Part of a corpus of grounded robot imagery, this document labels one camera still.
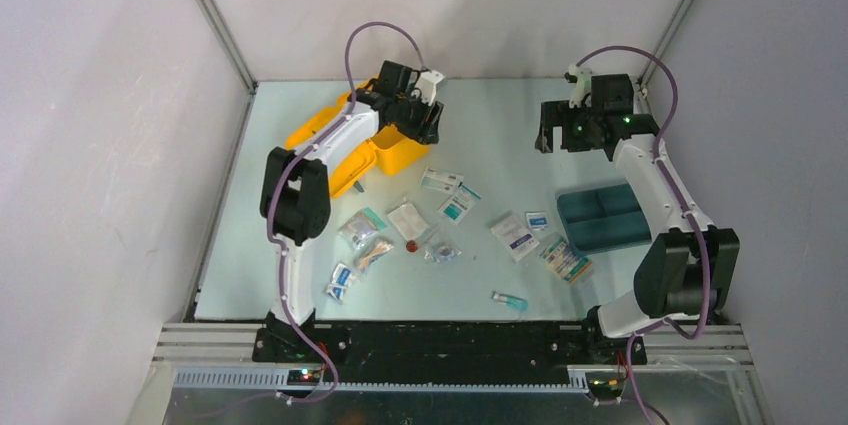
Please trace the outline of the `clear bag white gauze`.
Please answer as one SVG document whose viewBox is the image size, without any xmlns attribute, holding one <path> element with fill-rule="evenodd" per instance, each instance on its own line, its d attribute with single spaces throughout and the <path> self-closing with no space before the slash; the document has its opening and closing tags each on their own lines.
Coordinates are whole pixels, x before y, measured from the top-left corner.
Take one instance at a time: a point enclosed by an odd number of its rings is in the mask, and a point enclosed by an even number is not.
<svg viewBox="0 0 848 425">
<path fill-rule="evenodd" d="M 416 241 L 430 229 L 418 208 L 408 200 L 391 209 L 387 218 L 405 241 Z"/>
</svg>

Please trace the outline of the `yellow medicine kit box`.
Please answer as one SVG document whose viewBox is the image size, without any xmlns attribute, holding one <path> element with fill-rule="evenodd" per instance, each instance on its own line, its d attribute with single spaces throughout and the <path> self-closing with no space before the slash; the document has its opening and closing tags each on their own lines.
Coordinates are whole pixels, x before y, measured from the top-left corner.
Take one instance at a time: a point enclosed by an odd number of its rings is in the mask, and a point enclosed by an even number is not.
<svg viewBox="0 0 848 425">
<path fill-rule="evenodd" d="M 322 187 L 336 198 L 376 167 L 395 175 L 421 157 L 432 145 L 402 136 L 394 127 L 378 132 L 377 113 L 360 102 L 360 84 L 353 94 L 340 96 L 334 106 L 321 110 L 285 142 L 282 171 L 289 182 L 306 173 L 324 180 Z"/>
</svg>

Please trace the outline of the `cotton swabs bag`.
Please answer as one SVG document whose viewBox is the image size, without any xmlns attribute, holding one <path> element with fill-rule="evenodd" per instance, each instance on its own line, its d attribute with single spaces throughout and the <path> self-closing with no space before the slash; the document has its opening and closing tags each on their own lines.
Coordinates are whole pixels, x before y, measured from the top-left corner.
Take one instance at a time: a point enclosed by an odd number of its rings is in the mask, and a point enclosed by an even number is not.
<svg viewBox="0 0 848 425">
<path fill-rule="evenodd" d="M 365 249 L 358 255 L 354 265 L 360 272 L 365 272 L 369 267 L 379 260 L 381 257 L 392 251 L 394 244 L 385 238 L 375 238 Z"/>
</svg>

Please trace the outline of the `tape roll clear bag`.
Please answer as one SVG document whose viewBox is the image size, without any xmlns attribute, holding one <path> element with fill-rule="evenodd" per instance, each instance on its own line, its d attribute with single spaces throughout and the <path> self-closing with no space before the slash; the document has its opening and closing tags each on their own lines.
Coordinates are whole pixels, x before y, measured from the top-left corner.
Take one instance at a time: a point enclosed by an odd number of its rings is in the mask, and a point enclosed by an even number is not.
<svg viewBox="0 0 848 425">
<path fill-rule="evenodd" d="M 449 262 L 461 254 L 462 251 L 448 240 L 428 242 L 425 247 L 425 259 L 431 263 Z"/>
</svg>

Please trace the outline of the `white blue text packet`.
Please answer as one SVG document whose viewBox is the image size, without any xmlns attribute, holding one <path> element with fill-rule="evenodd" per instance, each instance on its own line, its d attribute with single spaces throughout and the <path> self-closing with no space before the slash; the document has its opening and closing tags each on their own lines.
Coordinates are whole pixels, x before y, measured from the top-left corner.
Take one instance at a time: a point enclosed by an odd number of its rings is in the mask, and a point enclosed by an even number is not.
<svg viewBox="0 0 848 425">
<path fill-rule="evenodd" d="M 540 245 L 533 232 L 514 214 L 501 217 L 490 231 L 515 263 L 521 262 Z"/>
</svg>

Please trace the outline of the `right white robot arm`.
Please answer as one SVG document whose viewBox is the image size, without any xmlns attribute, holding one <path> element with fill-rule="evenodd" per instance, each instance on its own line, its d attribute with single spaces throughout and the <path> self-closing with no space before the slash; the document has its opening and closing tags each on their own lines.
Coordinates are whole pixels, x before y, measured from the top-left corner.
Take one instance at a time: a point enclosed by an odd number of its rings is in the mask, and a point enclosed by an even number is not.
<svg viewBox="0 0 848 425">
<path fill-rule="evenodd" d="M 656 119 L 636 110 L 629 75 L 572 66 L 564 77 L 573 90 L 566 100 L 542 103 L 536 149 L 553 152 L 559 128 L 561 149 L 603 151 L 633 192 L 651 237 L 631 291 L 596 307 L 598 325 L 583 333 L 583 353 L 606 363 L 620 352 L 621 338 L 677 320 L 696 321 L 692 333 L 699 335 L 726 304 L 738 235 L 718 227 L 682 184 Z"/>
</svg>

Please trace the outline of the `teal header plastic bag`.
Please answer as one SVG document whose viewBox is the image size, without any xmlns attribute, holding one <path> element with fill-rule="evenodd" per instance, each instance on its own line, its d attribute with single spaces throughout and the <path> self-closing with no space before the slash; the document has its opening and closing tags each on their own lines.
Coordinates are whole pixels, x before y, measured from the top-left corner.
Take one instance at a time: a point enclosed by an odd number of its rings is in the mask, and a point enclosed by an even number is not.
<svg viewBox="0 0 848 425">
<path fill-rule="evenodd" d="M 360 250 L 386 227 L 386 223 L 376 212 L 365 207 L 342 224 L 338 233 L 353 250 Z"/>
</svg>

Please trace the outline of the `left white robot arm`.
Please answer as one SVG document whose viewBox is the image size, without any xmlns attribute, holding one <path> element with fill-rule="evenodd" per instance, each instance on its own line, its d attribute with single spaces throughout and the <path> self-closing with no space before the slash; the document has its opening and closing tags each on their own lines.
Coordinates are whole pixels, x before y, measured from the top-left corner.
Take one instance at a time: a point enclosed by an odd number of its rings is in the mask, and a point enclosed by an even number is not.
<svg viewBox="0 0 848 425">
<path fill-rule="evenodd" d="M 293 133 L 268 155 L 260 215 L 280 248 L 274 318 L 289 324 L 277 347 L 292 361 L 316 348 L 303 324 L 315 309 L 313 240 L 327 227 L 331 201 L 372 167 L 394 174 L 439 141 L 444 105 L 437 99 L 443 73 L 389 60 L 379 73 Z"/>
</svg>

